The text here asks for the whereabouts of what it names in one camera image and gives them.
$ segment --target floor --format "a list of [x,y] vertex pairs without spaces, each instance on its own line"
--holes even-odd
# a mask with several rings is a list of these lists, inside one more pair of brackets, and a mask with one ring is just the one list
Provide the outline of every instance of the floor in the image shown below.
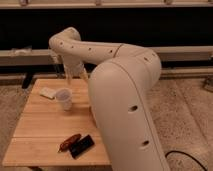
[[[0,162],[33,85],[23,90],[23,77],[0,77]],[[209,171],[213,170],[213,93],[203,89],[204,78],[162,79],[148,93],[148,104],[164,152],[180,150],[191,154]],[[167,157],[172,171],[202,171],[183,154]],[[44,168],[46,171],[112,171],[110,167]],[[4,168],[0,171],[29,171]]]

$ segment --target paper cup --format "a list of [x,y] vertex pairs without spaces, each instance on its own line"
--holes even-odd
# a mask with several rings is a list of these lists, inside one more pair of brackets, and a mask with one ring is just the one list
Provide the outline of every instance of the paper cup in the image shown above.
[[56,100],[60,103],[63,110],[70,110],[72,107],[72,92],[70,89],[62,88],[55,94]]

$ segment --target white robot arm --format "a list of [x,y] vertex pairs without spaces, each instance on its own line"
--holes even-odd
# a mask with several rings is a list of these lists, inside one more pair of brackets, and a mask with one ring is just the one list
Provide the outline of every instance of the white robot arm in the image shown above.
[[158,81],[161,64],[151,49],[121,43],[80,41],[72,27],[50,38],[68,75],[97,64],[89,79],[94,118],[114,171],[169,171],[146,104],[146,92]]

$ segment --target table top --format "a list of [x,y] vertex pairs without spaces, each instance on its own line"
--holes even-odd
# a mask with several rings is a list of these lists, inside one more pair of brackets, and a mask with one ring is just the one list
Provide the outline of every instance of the table top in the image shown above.
[[[43,87],[71,88],[71,110],[63,111],[56,100],[40,96]],[[58,153],[61,142],[77,133],[90,134],[95,146],[77,159],[73,159],[69,151]],[[64,79],[38,79],[21,114],[3,166],[89,165],[110,165],[110,162],[89,109],[87,84],[81,79],[73,79],[70,86]]]

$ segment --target cable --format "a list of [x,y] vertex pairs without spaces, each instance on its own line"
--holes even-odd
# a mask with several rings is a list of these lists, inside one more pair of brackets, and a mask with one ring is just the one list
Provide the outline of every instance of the cable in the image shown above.
[[192,160],[194,160],[197,164],[199,164],[199,166],[204,170],[204,171],[208,171],[207,168],[205,168],[205,166],[199,162],[196,158],[194,158],[193,156],[191,156],[190,154],[188,153],[185,153],[185,152],[182,152],[182,151],[177,151],[177,150],[172,150],[172,151],[169,151],[166,153],[166,158],[168,157],[169,154],[171,153],[179,153],[179,154],[184,154],[186,156],[188,156],[189,158],[191,158]]

